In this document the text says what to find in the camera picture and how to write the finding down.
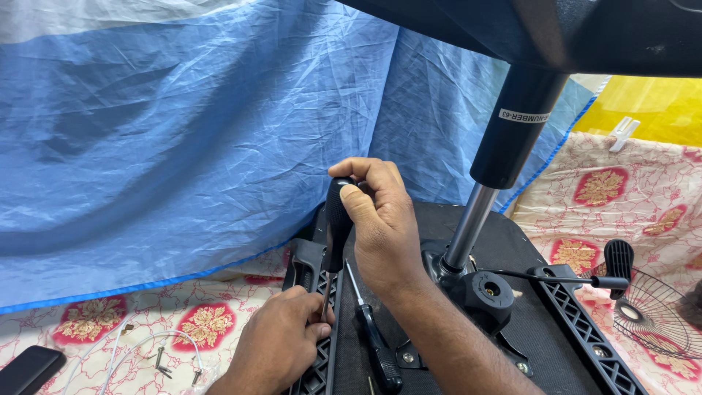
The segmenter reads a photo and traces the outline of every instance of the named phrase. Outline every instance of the black fabric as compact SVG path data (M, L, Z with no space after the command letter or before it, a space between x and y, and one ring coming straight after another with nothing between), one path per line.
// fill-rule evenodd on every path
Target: black fabric
M415 202L415 213L422 239L450 240L463 207ZM324 242L324 227L318 222L314 240ZM380 331L391 349L407 336L383 303L363 284L353 254L355 232L345 246L345 256L354 271L364 301L373 307ZM491 212L483 227L473 256L478 267L502 268L525 272L545 262L519 226L503 215ZM373 377L368 351L359 339L354 319L356 298L348 276L344 276L338 317L338 340L334 395L370 394L368 376ZM515 300L510 324L503 330L507 340L529 358L534 369L532 380L547 394L601 394L595 381L580 362L558 325L546 311L527 280L505 278L510 286L523 293ZM441 394L433 376L425 370L402 369L403 395Z

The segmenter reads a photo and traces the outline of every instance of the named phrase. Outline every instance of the forearm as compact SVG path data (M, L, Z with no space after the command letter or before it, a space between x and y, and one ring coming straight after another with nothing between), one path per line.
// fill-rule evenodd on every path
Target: forearm
M445 394L542 394L429 280L383 298Z

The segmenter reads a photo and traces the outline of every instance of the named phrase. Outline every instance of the smartphone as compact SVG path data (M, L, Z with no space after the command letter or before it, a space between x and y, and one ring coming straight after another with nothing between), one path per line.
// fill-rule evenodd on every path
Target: smartphone
M0 395L35 394L64 364L61 351L30 346L0 370Z

